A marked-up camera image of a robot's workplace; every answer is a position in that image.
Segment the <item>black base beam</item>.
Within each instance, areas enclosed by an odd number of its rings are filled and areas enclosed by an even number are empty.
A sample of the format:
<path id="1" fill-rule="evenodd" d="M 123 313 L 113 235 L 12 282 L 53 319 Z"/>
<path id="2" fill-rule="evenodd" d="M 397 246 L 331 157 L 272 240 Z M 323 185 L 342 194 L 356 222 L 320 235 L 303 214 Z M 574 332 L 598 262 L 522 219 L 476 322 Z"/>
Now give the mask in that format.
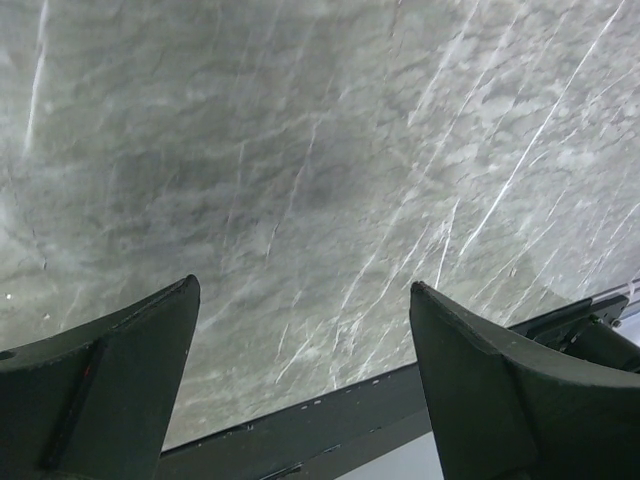
<path id="1" fill-rule="evenodd" d="M 416 364 L 164 452 L 162 480 L 335 479 L 431 429 Z"/>

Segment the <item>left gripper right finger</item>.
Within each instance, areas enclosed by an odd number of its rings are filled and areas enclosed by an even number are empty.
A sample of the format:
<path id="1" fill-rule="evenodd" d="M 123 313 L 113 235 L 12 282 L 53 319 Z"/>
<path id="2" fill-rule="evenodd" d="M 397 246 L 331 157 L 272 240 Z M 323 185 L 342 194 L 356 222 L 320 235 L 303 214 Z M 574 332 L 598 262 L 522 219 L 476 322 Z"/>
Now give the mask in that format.
<path id="1" fill-rule="evenodd" d="M 447 479 L 635 479 L 639 371 L 565 355 L 416 282 L 409 319 Z"/>

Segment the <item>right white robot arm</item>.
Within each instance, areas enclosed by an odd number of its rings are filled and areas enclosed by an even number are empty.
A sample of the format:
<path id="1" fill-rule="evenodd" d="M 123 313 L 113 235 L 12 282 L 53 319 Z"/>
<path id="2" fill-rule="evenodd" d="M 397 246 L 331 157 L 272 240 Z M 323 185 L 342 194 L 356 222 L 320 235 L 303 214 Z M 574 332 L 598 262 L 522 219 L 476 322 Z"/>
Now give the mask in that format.
<path id="1" fill-rule="evenodd" d="M 587 298 L 509 329 L 565 355 L 637 373 L 639 346 L 616 331 L 628 305 L 628 297 L 621 293 Z"/>

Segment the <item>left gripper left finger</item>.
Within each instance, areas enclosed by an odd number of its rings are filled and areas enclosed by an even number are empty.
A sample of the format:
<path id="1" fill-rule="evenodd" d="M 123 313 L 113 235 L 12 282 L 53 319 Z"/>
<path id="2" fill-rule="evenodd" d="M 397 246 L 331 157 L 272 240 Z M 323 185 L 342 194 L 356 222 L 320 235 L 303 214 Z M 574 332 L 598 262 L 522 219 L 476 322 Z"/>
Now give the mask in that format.
<path id="1" fill-rule="evenodd" d="M 200 307 L 193 275 L 1 353 L 4 479 L 151 479 Z"/>

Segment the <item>aluminium frame rail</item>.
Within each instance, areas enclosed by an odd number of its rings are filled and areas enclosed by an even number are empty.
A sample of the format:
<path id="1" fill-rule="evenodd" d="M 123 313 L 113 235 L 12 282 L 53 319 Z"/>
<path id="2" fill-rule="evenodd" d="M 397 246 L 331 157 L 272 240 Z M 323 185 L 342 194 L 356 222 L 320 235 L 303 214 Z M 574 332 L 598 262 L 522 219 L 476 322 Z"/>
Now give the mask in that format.
<path id="1" fill-rule="evenodd" d="M 596 317 L 617 325 L 639 313 L 639 279 L 597 294 L 591 300 L 590 309 Z"/>

